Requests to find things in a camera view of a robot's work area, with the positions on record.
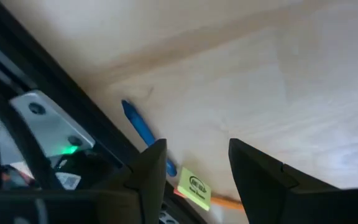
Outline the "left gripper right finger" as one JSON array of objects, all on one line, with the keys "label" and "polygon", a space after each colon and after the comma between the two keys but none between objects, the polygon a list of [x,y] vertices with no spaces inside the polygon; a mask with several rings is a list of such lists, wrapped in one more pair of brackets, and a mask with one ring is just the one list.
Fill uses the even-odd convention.
[{"label": "left gripper right finger", "polygon": [[228,154],[250,223],[358,223],[358,189],[339,189],[236,138]]}]

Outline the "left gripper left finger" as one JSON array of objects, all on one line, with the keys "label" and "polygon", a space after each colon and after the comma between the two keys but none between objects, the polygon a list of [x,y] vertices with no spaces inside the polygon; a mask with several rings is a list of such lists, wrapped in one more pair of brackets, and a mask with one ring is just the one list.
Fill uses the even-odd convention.
[{"label": "left gripper left finger", "polygon": [[0,223],[158,223],[166,154],[167,142],[159,139],[129,165],[84,190],[64,189],[42,156],[30,168],[40,189],[0,186]]}]

